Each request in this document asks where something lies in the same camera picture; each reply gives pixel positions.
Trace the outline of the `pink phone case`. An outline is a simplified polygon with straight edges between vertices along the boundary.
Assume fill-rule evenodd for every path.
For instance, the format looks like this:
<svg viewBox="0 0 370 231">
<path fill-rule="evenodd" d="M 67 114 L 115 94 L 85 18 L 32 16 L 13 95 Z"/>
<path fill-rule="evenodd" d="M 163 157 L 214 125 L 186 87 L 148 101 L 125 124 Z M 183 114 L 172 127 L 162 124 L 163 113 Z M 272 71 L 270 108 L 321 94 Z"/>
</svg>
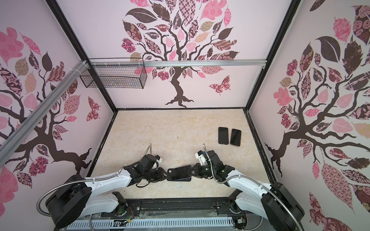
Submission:
<svg viewBox="0 0 370 231">
<path fill-rule="evenodd" d="M 241 145 L 241 130 L 232 129 L 231 132 L 231 138 L 230 138 L 230 144 L 233 146 L 240 147 Z"/>
</svg>

